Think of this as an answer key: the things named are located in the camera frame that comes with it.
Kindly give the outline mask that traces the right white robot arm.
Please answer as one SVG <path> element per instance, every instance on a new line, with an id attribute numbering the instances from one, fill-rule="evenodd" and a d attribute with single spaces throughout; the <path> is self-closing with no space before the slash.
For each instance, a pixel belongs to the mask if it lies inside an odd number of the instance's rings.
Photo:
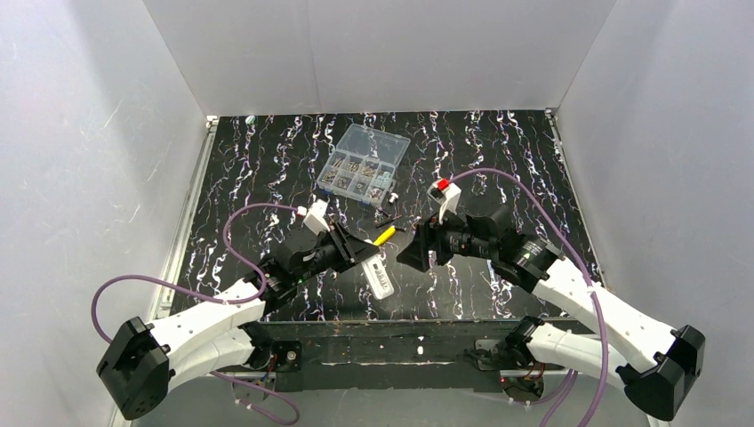
<path id="1" fill-rule="evenodd" d="M 435 213 L 414 228 L 412 242 L 397 262 L 429 270 L 455 255 L 484 259 L 504 281 L 554 303 L 600 339 L 559 329 L 525 317 L 493 347 L 471 351 L 480 368 L 504 369 L 543 363 L 573 369 L 623 390 L 645 414 L 672 421 L 702 372 L 706 338 L 686 325 L 655 320 L 610 293 L 548 240 L 516 231 L 509 209 Z M 604 347 L 600 340 L 606 340 Z"/>

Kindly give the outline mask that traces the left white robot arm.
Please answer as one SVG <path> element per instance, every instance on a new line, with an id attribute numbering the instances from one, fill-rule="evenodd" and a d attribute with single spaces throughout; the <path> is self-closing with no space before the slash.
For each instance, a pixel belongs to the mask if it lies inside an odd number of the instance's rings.
<path id="1" fill-rule="evenodd" d="M 362 270 L 373 296 L 394 292 L 380 248 L 339 223 L 314 232 L 292 231 L 261 259 L 259 271 L 240 278 L 222 294 L 183 312 L 146 323 L 125 321 L 96 368 L 124 419 L 156 408 L 167 394 L 225 367 L 276 370 L 286 350 L 259 320 L 280 309 L 301 284 L 322 272 Z"/>

